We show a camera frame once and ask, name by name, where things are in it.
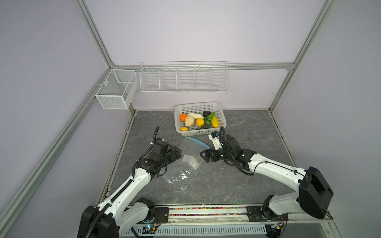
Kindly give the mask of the clear zip top bag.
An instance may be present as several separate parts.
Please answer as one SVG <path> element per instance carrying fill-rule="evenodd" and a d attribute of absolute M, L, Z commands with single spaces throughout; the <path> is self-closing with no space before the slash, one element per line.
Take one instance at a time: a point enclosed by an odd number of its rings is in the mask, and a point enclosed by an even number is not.
<path fill-rule="evenodd" d="M 168 165 L 168 170 L 163 179 L 165 182 L 184 191 L 194 180 L 205 162 L 200 153 L 210 149 L 210 146 L 197 139 L 185 137 L 178 148 L 181 150 L 181 157 Z"/>

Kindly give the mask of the yellow red toy peach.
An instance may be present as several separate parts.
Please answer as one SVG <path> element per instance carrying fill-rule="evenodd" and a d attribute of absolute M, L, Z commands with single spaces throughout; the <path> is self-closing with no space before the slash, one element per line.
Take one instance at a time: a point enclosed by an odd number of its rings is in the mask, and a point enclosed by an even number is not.
<path fill-rule="evenodd" d="M 198 127 L 205 125 L 204 119 L 197 119 L 195 123 Z"/>

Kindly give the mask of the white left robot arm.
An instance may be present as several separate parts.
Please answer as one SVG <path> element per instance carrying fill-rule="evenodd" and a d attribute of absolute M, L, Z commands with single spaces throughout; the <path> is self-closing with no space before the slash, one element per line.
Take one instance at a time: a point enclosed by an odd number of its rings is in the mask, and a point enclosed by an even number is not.
<path fill-rule="evenodd" d="M 154 221 L 153 201 L 140 198 L 131 208 L 128 206 L 146 185 L 163 176 L 168 165 L 182 156 L 178 147 L 158 138 L 159 129 L 156 127 L 148 150 L 134 162 L 127 180 L 103 202 L 83 211 L 77 237 L 119 238 L 139 222 Z"/>

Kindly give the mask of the beige toy potato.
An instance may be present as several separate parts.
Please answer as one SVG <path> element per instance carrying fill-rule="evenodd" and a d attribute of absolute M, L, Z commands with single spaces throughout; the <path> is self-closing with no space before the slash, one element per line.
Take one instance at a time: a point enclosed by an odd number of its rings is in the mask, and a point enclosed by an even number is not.
<path fill-rule="evenodd" d="M 195 121 L 194 117 L 192 117 L 192 116 L 187 116 L 187 117 L 185 118 L 185 120 L 184 120 L 185 127 L 190 127 L 190 126 L 192 126 L 192 125 L 194 124 L 194 121 Z"/>

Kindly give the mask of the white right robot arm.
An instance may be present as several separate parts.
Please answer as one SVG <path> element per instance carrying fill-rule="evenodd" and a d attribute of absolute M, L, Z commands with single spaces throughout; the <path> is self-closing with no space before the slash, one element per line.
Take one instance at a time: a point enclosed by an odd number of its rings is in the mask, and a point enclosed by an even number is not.
<path fill-rule="evenodd" d="M 221 127 L 209 136 L 213 148 L 200 152 L 207 162 L 224 161 L 247 176 L 261 174 L 276 180 L 293 192 L 269 195 L 263 202 L 260 215 L 267 221 L 288 213 L 306 213 L 317 219 L 328 215 L 334 192 L 322 173 L 314 167 L 308 169 L 288 166 L 271 160 L 251 149 L 242 149 L 237 140 Z"/>

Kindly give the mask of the white perforated plastic basket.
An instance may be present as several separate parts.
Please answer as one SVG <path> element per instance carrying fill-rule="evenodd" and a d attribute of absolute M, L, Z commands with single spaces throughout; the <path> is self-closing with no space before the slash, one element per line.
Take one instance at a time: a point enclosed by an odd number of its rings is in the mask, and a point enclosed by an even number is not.
<path fill-rule="evenodd" d="M 182 136 L 210 134 L 227 126 L 222 107 L 217 102 L 178 105 L 174 117 L 176 131 Z"/>

